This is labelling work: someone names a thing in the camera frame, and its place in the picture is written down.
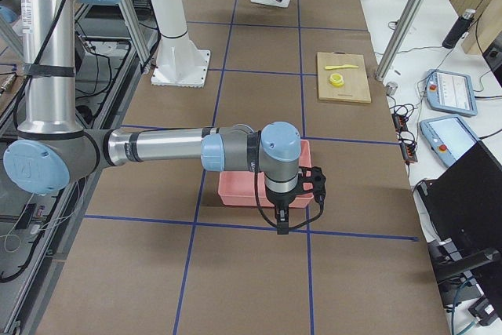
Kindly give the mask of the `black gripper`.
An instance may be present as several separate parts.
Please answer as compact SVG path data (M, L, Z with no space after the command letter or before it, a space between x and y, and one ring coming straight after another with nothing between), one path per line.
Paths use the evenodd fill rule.
M275 208L276 230L278 235L289 234L289 205L296 198L296 190L277 192L265 188L267 200Z

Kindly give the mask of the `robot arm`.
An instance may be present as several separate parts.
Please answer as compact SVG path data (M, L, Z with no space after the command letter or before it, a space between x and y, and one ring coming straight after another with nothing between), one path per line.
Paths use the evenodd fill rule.
M289 206L301 189L295 126L273 122L258 131L237 124L125 132L82 124L75 80L75 5L123 1L20 0L25 115L14 118L18 138L3 155L9 179L27 192L45 195L99 168L198 159L208 171L252 172L275 210L269 224L280 235L289 233Z

